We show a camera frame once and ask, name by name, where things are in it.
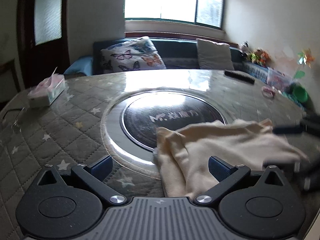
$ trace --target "round black cooktop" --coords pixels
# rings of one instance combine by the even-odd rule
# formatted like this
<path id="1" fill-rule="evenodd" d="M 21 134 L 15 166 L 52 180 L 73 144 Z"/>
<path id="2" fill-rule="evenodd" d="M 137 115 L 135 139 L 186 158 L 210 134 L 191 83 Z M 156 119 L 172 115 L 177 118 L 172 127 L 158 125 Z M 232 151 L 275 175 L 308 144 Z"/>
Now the round black cooktop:
<path id="1" fill-rule="evenodd" d="M 175 92 L 145 93 L 121 115 L 121 127 L 130 140 L 152 151 L 156 128 L 177 130 L 191 123 L 225 123 L 221 114 L 202 99 Z"/>

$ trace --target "quilted gray tablecloth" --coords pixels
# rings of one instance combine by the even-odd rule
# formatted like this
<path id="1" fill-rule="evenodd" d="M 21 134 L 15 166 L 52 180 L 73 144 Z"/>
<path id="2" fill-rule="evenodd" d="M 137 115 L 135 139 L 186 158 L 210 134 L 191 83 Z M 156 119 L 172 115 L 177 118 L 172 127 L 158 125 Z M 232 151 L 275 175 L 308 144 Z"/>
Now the quilted gray tablecloth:
<path id="1" fill-rule="evenodd" d="M 214 98 L 233 119 L 270 118 L 279 125 L 295 123 L 302 117 L 303 111 L 287 98 L 263 97 L 263 85 L 256 80 L 252 86 L 225 77 L 222 71 L 210 70 L 136 71 L 67 80 L 67 88 L 50 107 L 28 109 L 23 114 L 20 130 L 4 125 L 0 130 L 0 239 L 22 237 L 15 208 L 42 166 L 48 163 L 58 170 L 68 170 L 76 163 L 89 164 L 108 154 L 100 135 L 100 121 L 104 110 L 116 103 L 115 98 L 141 90 L 175 89 L 202 95 L 204 99 Z M 28 107 L 27 94 L 27 90 L 19 93 L 0 112 L 0 117 L 8 109 Z M 16 114 L 8 113 L 7 122 L 14 120 Z M 311 136 L 290 136 L 288 140 L 310 158 L 319 153 L 318 141 Z M 116 162 L 104 182 L 129 198 L 163 196 L 159 179 Z M 311 194 L 304 201 L 308 204 L 308 216 L 301 236 L 319 208 L 318 194 Z"/>

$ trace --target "sofa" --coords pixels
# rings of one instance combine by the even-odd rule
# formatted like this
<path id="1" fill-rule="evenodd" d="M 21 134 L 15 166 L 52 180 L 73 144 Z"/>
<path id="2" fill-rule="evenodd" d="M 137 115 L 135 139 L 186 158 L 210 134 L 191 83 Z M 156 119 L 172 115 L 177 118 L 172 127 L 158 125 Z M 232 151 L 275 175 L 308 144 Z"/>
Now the sofa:
<path id="1" fill-rule="evenodd" d="M 103 74 L 100 65 L 102 49 L 124 41 L 126 38 L 113 41 L 97 41 L 93 43 L 93 55 L 80 57 L 66 71 L 66 78 L 73 76 L 91 76 Z M 199 69 L 197 59 L 197 42 L 191 40 L 151 38 L 151 41 L 162 57 L 167 69 Z M 230 47 L 231 60 L 235 70 L 244 71 L 244 56 L 239 49 Z"/>

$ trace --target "folded towel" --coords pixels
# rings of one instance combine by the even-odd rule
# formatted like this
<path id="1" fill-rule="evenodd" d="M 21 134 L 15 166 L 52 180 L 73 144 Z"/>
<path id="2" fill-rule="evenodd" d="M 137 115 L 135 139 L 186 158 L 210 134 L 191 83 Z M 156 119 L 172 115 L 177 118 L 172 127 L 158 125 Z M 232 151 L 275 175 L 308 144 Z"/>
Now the folded towel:
<path id="1" fill-rule="evenodd" d="M 272 122 L 235 120 L 191 124 L 177 131 L 157 128 L 157 158 L 167 197 L 191 199 L 218 184 L 208 160 L 217 156 L 232 166 L 244 164 L 262 170 L 265 159 L 307 158 L 284 137 L 272 133 Z"/>

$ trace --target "sofa backrest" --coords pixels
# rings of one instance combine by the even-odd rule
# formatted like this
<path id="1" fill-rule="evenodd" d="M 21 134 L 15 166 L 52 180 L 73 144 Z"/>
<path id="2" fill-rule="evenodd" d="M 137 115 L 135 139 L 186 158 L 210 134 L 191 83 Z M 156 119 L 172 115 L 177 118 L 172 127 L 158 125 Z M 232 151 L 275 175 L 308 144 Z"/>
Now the sofa backrest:
<path id="1" fill-rule="evenodd" d="M 197 59 L 197 42 L 190 40 L 166 39 L 166 38 L 150 38 L 161 58 L 181 58 L 181 59 Z M 103 74 L 100 67 L 102 49 L 106 49 L 111 45 L 115 45 L 124 41 L 133 40 L 133 38 L 125 38 L 113 41 L 97 41 L 93 43 L 93 71 L 95 74 Z M 243 62 L 243 56 L 239 49 L 230 47 L 231 60 L 233 62 Z"/>

